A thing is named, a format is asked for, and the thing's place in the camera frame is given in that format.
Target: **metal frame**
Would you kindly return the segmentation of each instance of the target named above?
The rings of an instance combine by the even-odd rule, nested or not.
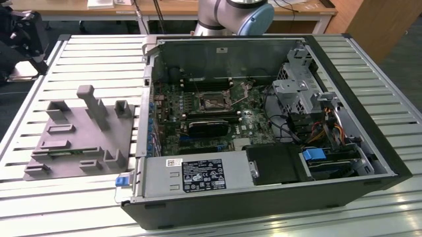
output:
[[[323,34],[327,25],[329,23],[332,15],[303,16],[296,15],[275,15],[273,21],[316,21],[316,25],[312,34]],[[157,20],[156,15],[142,15],[142,21],[148,28],[148,21]],[[44,21],[137,21],[134,12],[126,15],[42,15]],[[181,21],[181,20],[197,20],[197,15],[165,15],[164,20]],[[140,29],[140,34],[145,35],[145,29]]]
[[[137,39],[141,42],[141,38],[142,36],[136,35],[81,35],[72,36],[68,43],[64,41],[58,43],[56,57],[53,54],[49,57],[49,60],[54,61],[50,72],[34,82],[0,143],[0,157],[2,157],[0,161],[0,229],[2,235],[372,237],[420,234],[420,114],[353,41],[344,39],[340,35],[316,36],[317,43],[327,52],[332,64],[340,71],[380,131],[385,134],[396,153],[414,174],[410,180],[391,189],[369,193],[340,208],[148,232],[138,227],[113,201],[116,175],[34,182],[21,181],[22,170],[17,164],[25,164],[25,154],[30,150],[20,150],[6,156],[4,154],[16,146],[16,142],[20,142],[20,147],[24,144],[30,147],[30,144],[37,142],[37,140],[29,140],[33,136],[28,135],[37,133],[44,127],[44,124],[40,123],[40,112],[30,111],[30,109],[38,108],[38,106],[32,107],[32,104],[34,105],[34,97],[44,93],[42,88],[50,89],[52,85],[57,88],[69,87],[73,83],[68,80],[73,74],[62,71],[65,69],[74,71],[76,65],[57,65],[56,62],[78,55],[88,56],[84,48],[89,47],[97,49],[89,51],[97,56],[109,52],[118,52],[120,54],[126,52],[126,56],[118,55],[118,57],[136,56],[137,59],[133,58],[130,64],[118,64],[120,68],[126,69],[125,71],[110,71],[113,70],[112,63],[102,65],[102,67],[92,65],[84,68],[90,71],[102,70],[88,73],[86,75],[90,77],[120,75],[121,81],[130,82],[134,79],[129,78],[141,74],[141,70],[133,66],[141,62],[141,46],[129,43],[129,41]],[[112,50],[117,46],[125,49]],[[331,90],[328,81],[324,78],[320,79],[327,89]],[[138,88],[116,88],[113,93],[117,95],[128,90],[134,91]],[[133,94],[126,99],[138,100]],[[36,123],[26,123],[26,114],[32,115],[32,120]],[[129,167],[133,168],[136,160],[130,159],[129,162]]]

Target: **aluminum slat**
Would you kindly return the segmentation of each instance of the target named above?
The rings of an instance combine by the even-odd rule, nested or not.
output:
[[[137,56],[60,58],[57,65],[130,63],[136,62],[136,60],[138,60]]]
[[[52,73],[108,72],[142,70],[144,63],[57,65]]]
[[[349,47],[349,44],[345,41],[323,41],[317,42],[320,47]]]
[[[66,80],[104,80],[104,79],[130,79],[141,78],[142,70],[118,71],[118,72],[81,72],[81,73],[53,73],[48,76],[48,81]]]
[[[138,87],[144,85],[142,79],[116,79],[116,80],[80,80],[76,81],[54,81],[48,82],[45,90],[68,90],[77,89],[78,85],[92,85],[94,89],[98,88],[126,88]]]
[[[141,49],[140,43],[102,43],[102,44],[69,44],[64,51],[69,50],[116,50],[116,49]]]
[[[61,54],[64,58],[121,57],[140,56],[140,43],[118,43],[121,41],[141,41],[140,36],[72,36],[70,44]],[[339,36],[317,36],[323,50],[336,60],[355,60],[356,51]],[[42,111],[48,100],[64,98],[72,107],[84,106],[76,99],[76,85],[93,83],[98,88],[96,93],[104,96],[102,102],[112,105],[116,99],[125,99],[133,104],[140,102],[137,88],[116,85],[117,79],[141,86],[142,67],[120,66],[118,64],[60,65],[52,67],[52,72],[42,82],[42,90],[37,100],[32,102],[29,112],[17,132],[14,141],[21,146],[34,146],[48,119]],[[22,177],[22,163],[29,160],[30,150],[13,151],[10,144],[2,156],[4,167],[0,167],[0,221],[1,233],[5,236],[380,236],[406,235],[422,229],[422,134],[420,124],[403,103],[385,85],[379,85],[376,74],[368,65],[336,65],[336,69],[351,83],[352,91],[363,103],[395,151],[406,161],[414,178],[404,181],[385,191],[376,191],[351,202],[344,207],[327,210],[287,213],[271,217],[212,223],[176,230],[145,231],[133,222],[125,212],[113,202],[114,175],[100,175],[54,180],[25,182]],[[108,86],[121,86],[114,91]],[[130,143],[130,154],[136,151],[136,143]],[[129,167],[134,165],[134,158],[129,159]]]
[[[355,50],[352,47],[323,47],[325,53],[353,53]]]
[[[356,53],[327,53],[327,56],[332,59],[360,59],[360,56]]]
[[[88,51],[64,51],[62,58],[74,57],[112,57],[112,56],[142,56],[140,49],[122,49],[122,50],[88,50]]]
[[[335,66],[367,64],[361,59],[332,59],[331,62]]]
[[[142,38],[126,37],[126,38],[90,38],[77,39],[70,38],[68,44],[102,44],[102,43],[138,43],[141,44]]]

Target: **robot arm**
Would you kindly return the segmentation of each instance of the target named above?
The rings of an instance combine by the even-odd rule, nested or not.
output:
[[[0,83],[14,66],[29,61],[40,75],[46,73],[44,62],[48,37],[41,16],[34,11],[13,11],[10,1],[0,0]]]
[[[273,19],[267,0],[200,0],[196,36],[261,35]]]

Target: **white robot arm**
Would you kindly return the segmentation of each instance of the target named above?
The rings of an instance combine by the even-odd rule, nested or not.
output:
[[[267,0],[200,0],[196,36],[261,35],[273,19]]]

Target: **warning label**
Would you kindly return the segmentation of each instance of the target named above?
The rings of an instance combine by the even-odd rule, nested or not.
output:
[[[225,189],[220,159],[181,163],[182,191],[185,193]]]

